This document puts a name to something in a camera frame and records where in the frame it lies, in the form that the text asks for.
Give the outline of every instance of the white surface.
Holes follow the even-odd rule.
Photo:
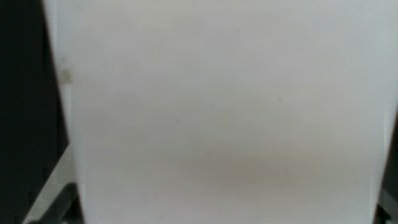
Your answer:
[[[398,2],[44,2],[87,224],[369,224]]]

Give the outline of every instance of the dark background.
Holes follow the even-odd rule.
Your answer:
[[[39,0],[0,0],[0,224],[19,224],[66,148]]]

